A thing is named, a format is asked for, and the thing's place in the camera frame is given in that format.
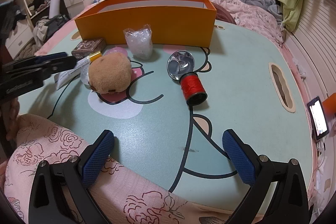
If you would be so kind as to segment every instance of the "cartoon table top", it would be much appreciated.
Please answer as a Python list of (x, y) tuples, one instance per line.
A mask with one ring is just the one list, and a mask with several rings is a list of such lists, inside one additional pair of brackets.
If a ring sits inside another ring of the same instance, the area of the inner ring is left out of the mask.
[[(312, 172), (311, 139), (295, 80), (275, 45), (256, 32), (216, 21), (210, 50), (154, 45), (149, 61), (132, 62), (133, 82), (126, 92), (102, 100), (79, 78), (55, 91), (45, 86), (20, 97), (21, 112), (50, 119), (93, 143), (104, 130), (116, 136), (113, 158), (157, 185), (204, 206), (233, 211), (249, 186), (225, 157), (222, 135), (232, 128), (257, 154), (271, 160), (299, 160), (306, 186)], [(65, 37), (52, 51), (68, 53), (80, 40)], [(190, 51), (208, 99), (188, 108), (166, 63), (177, 49)], [(284, 71), (295, 113), (284, 109), (268, 64)], [(275, 188), (268, 192), (264, 213)]]

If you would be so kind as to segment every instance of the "tube of ointment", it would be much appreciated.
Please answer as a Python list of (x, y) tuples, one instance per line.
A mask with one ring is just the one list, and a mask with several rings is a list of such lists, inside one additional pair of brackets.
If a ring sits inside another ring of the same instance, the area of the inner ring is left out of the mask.
[(102, 56), (101, 52), (95, 52), (93, 54), (90, 54), (89, 56), (79, 60), (73, 69), (62, 71), (56, 74), (54, 77), (56, 90), (59, 90), (60, 87), (62, 87), (65, 83), (69, 82), (76, 75), (80, 74), (83, 67), (90, 64), (91, 62), (93, 62), (94, 60), (96, 60), (101, 56)]

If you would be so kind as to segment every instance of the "red thread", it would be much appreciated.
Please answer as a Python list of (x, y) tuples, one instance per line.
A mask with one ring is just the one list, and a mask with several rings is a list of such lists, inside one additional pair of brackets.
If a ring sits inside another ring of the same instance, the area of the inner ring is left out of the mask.
[(207, 99), (208, 95), (206, 94), (197, 73), (186, 73), (181, 77), (180, 84), (188, 105), (199, 105)]

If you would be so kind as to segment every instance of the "orange object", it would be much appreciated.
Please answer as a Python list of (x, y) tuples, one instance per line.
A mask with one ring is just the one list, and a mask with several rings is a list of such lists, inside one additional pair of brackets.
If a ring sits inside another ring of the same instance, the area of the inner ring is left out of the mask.
[(333, 115), (336, 113), (336, 93), (333, 93), (326, 100), (322, 102), (323, 109), (326, 115)]
[(155, 44), (209, 47), (216, 19), (209, 0), (104, 0), (75, 19), (83, 40), (126, 44), (123, 30), (152, 29)]

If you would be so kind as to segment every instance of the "person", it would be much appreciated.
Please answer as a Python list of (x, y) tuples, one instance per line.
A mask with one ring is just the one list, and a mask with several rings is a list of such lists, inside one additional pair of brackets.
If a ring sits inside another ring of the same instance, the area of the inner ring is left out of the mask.
[(16, 137), (17, 131), (18, 131), (18, 123), (17, 123), (17, 117), (20, 110), (20, 103), (18, 101), (18, 98), (15, 98), (10, 101), (10, 109), (9, 109), (9, 122), (8, 126), (6, 128), (6, 140), (10, 141), (13, 140)]

